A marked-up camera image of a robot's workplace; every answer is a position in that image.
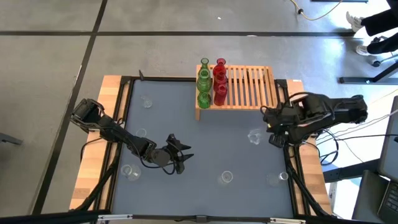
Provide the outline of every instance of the green bottle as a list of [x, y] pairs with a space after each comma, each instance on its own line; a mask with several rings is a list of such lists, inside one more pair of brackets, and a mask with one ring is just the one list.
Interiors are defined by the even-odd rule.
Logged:
[[198, 106], [202, 109], [210, 107], [211, 96], [209, 93], [199, 93], [198, 95]]
[[201, 59], [201, 68], [198, 73], [197, 88], [201, 93], [207, 93], [211, 88], [210, 70], [207, 66], [209, 60], [207, 58]]

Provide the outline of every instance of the gray floor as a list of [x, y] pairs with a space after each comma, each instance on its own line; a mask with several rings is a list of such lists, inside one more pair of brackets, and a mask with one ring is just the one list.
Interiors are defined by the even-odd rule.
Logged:
[[[335, 3], [298, 1], [312, 17]], [[0, 30], [92, 30], [100, 0], [0, 1]], [[315, 22], [296, 17], [290, 1], [109, 0], [100, 30], [348, 32], [349, 9], [373, 14], [384, 1], [343, 3]], [[1, 132], [24, 140], [0, 144], [0, 216], [28, 213], [79, 70], [88, 37], [0, 36]], [[374, 100], [393, 86], [340, 85], [340, 76], [371, 77], [353, 51], [360, 40], [320, 37], [97, 37], [78, 101], [98, 96], [103, 75], [195, 76], [202, 57], [269, 65], [276, 78], [301, 79], [308, 91]], [[44, 212], [66, 211], [79, 166], [83, 131], [70, 126]]]

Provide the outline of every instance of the red bottle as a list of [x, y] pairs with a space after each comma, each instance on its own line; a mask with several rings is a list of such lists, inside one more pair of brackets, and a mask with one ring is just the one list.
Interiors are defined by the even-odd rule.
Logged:
[[226, 93], [227, 93], [226, 85], [220, 84], [216, 90], [216, 95], [214, 96], [214, 104], [217, 106], [224, 105]]
[[219, 58], [217, 59], [217, 65], [213, 69], [213, 76], [216, 77], [217, 75], [226, 75], [225, 69], [225, 59]]
[[214, 76], [214, 91], [217, 91], [219, 85], [225, 84], [226, 85], [226, 75], [216, 75]]

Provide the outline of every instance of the white sneaker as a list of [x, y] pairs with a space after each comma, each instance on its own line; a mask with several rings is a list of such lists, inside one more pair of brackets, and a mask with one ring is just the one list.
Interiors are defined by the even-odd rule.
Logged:
[[356, 46], [355, 51], [356, 51], [356, 53], [358, 53], [359, 55], [362, 55], [362, 56], [371, 55], [368, 52], [368, 46], [358, 45], [358, 46]]
[[362, 28], [363, 26], [361, 25], [363, 17], [356, 17], [352, 16], [349, 14], [349, 12], [346, 13], [346, 19], [347, 21], [351, 24], [351, 28], [354, 32], [357, 32]]

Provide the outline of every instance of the wooden rack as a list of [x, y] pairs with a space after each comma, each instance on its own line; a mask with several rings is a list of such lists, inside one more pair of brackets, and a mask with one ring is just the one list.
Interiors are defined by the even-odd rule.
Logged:
[[[209, 65], [211, 76], [215, 65]], [[207, 109], [198, 106], [199, 91], [196, 88], [195, 119], [200, 120], [200, 110], [259, 110], [261, 106], [276, 108], [277, 97], [274, 75], [269, 66], [226, 65], [228, 93], [222, 106], [214, 104], [214, 78], [210, 90], [211, 105]]]

